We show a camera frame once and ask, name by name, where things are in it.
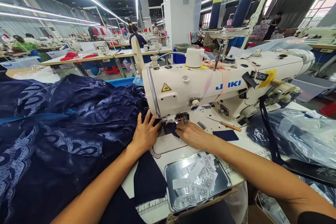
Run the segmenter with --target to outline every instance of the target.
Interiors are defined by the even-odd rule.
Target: blue plastic bin
[[[131,78],[124,78],[124,79],[116,79],[116,80],[108,80],[106,82],[112,84],[113,86],[120,87],[120,86],[127,86],[133,83],[135,77]]]

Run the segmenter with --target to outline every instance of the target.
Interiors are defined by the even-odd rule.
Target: human hand
[[[148,110],[145,120],[142,123],[141,113],[139,113],[138,124],[133,135],[133,140],[127,147],[133,150],[139,157],[153,147],[159,134],[158,130],[161,128],[161,123],[153,127],[155,117],[152,116],[151,120],[149,120],[150,114],[151,111]]]
[[[213,142],[216,140],[216,137],[206,133],[195,123],[188,121],[187,124],[184,124],[183,121],[180,121],[176,126],[175,132],[190,147],[201,151],[212,152],[211,147],[213,147]]]

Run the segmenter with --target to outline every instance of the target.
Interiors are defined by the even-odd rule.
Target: yellow sticker
[[[265,72],[265,74],[268,74],[268,77],[266,80],[264,80],[263,82],[261,82],[258,86],[258,88],[265,88],[267,87],[271,81],[275,78],[277,70],[268,70]]]
[[[161,93],[163,92],[167,92],[167,91],[171,91],[172,89],[170,87],[168,87],[168,85],[166,83],[163,84]]]
[[[211,69],[212,67],[210,67],[210,66],[201,66],[201,67],[199,67],[199,68],[190,68],[190,67],[187,67],[187,66],[185,66],[188,70],[205,70],[205,69]]]

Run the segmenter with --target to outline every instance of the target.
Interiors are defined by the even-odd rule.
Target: industrial sewing machine
[[[299,39],[317,44],[336,44],[336,27],[307,27],[295,33]]]

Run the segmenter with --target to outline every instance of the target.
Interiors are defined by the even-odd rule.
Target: thread spool
[[[232,27],[240,27],[243,25],[247,12],[249,11],[252,0],[240,0],[237,10],[232,20]]]
[[[219,13],[221,9],[222,0],[213,0],[211,8],[211,16],[209,22],[209,30],[217,30]]]

